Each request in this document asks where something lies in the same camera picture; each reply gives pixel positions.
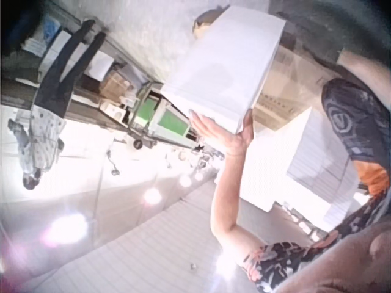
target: person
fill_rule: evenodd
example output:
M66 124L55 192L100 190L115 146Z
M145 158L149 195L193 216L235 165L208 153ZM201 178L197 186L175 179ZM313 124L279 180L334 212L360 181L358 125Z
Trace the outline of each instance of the person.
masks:
M342 52L339 62L347 69L353 65L368 89L334 79L324 86L322 103L372 197L309 247L292 242L269 245L237 224L246 151L254 138L251 110L237 135L191 112L191 124L199 134L226 147L211 209L212 233L261 293L391 292L390 112L384 106L390 92L382 90L389 81L381 74L376 79L381 71L374 73L378 66L369 60L358 66L360 59ZM377 95L383 103L370 90L382 78L386 84L377 88Z
M49 68L34 98L28 133L23 125L11 119L8 122L8 127L18 142L23 186L27 190L33 190L39 184L43 172L51 169L64 149L64 143L59 136L65 127L64 117L71 101L73 87L102 46L106 33L97 33L62 81L61 76L71 55L94 24L94 20L83 22Z

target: orange fabric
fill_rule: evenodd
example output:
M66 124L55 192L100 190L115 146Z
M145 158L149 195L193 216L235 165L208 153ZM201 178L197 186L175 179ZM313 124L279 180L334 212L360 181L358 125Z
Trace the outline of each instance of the orange fabric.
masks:
M390 176L387 170L378 163L367 163L353 161L361 181L368 186L368 191L372 196L382 194L390 187Z

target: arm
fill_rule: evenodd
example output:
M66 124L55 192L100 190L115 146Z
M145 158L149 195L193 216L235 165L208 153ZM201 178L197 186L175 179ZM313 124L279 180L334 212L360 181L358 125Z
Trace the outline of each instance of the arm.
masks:
M337 62L364 82L381 103L391 110L390 71L376 61L343 50Z
M191 123L203 136L217 140L227 149L225 168L217 185L211 211L211 230L224 251L243 266L245 257L264 243L237 224L240 199L240 182L247 147L254 138L251 112L244 119L244 129L233 135L213 120L192 113Z

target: hand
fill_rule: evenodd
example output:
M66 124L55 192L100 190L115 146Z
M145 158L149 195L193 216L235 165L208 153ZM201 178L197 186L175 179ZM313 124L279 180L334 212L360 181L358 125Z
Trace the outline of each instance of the hand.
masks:
M254 139L254 129L252 121L252 110L248 110L243 120L243 131L232 134L212 119L203 115L197 115L190 111L190 122L197 132L208 139L213 139L226 147L226 155L242 156L246 154L247 148Z

